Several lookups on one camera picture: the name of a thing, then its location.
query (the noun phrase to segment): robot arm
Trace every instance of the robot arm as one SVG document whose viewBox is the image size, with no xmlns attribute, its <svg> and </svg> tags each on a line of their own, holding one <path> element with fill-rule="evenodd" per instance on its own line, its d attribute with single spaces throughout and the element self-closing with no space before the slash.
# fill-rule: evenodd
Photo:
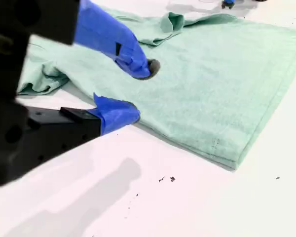
<svg viewBox="0 0 296 237">
<path fill-rule="evenodd" d="M 90 0 L 81 0 L 74 41 L 110 57 L 123 71 L 137 79 L 148 79 L 160 68 L 147 60 L 135 35 Z"/>
</svg>

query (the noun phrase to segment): green cloth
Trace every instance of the green cloth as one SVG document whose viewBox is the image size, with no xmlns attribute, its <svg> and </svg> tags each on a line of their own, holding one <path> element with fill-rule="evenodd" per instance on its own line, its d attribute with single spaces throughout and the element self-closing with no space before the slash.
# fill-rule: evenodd
<svg viewBox="0 0 296 237">
<path fill-rule="evenodd" d="M 142 42 L 159 74 L 139 81 L 87 48 L 32 38 L 20 94 L 44 94 L 68 78 L 93 92 L 133 102 L 140 123 L 207 159 L 237 168 L 296 74 L 296 29 L 229 15 L 186 20 L 109 11 Z"/>
</svg>

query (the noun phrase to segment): black metal bracket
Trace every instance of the black metal bracket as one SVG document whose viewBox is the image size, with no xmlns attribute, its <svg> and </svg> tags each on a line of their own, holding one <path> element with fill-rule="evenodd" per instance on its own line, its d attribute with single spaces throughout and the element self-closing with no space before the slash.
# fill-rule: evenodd
<svg viewBox="0 0 296 237">
<path fill-rule="evenodd" d="M 15 102 L 4 102 L 2 106 L 2 103 L 0 185 L 101 135 L 101 120 L 86 110 L 23 107 Z"/>
</svg>

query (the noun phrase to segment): white surface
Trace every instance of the white surface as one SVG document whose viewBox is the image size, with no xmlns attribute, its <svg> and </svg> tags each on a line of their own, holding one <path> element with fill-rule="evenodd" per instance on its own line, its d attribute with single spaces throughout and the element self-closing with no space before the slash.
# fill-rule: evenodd
<svg viewBox="0 0 296 237">
<path fill-rule="evenodd" d="M 161 13 L 167 3 L 154 1 L 98 3 Z M 296 0 L 262 2 L 247 16 L 296 24 Z M 72 88 L 21 101 L 91 108 Z M 0 188 L 3 236 L 296 237 L 296 80 L 236 172 L 129 126 Z"/>
</svg>

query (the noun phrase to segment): blue tape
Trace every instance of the blue tape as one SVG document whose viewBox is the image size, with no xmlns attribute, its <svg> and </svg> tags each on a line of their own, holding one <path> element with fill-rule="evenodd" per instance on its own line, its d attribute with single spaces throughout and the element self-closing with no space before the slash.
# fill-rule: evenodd
<svg viewBox="0 0 296 237">
<path fill-rule="evenodd" d="M 101 136 L 140 119 L 140 111 L 130 102 L 97 96 L 95 93 L 93 97 L 97 107 L 88 112 L 101 120 Z"/>
<path fill-rule="evenodd" d="M 74 41 L 102 52 L 134 78 L 150 76 L 147 58 L 134 33 L 90 0 L 80 0 Z"/>
</svg>

